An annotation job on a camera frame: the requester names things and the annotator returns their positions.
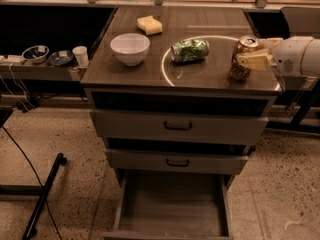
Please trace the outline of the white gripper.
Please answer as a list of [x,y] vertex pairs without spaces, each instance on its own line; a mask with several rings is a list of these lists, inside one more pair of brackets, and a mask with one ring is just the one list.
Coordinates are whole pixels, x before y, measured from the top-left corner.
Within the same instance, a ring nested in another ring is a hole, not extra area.
[[[272,49],[277,69],[285,76],[301,75],[301,63],[304,52],[313,37],[294,36],[283,40],[280,37],[261,38],[260,45],[264,49]],[[269,69],[269,55],[236,55],[237,63],[250,70],[267,71]]]

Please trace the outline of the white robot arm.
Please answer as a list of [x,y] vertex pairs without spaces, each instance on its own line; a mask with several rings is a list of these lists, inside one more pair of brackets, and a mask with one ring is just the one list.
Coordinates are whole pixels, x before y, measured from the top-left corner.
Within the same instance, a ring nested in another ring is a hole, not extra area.
[[238,52],[235,61],[250,70],[275,69],[282,76],[318,77],[320,40],[312,36],[258,39],[248,51]]

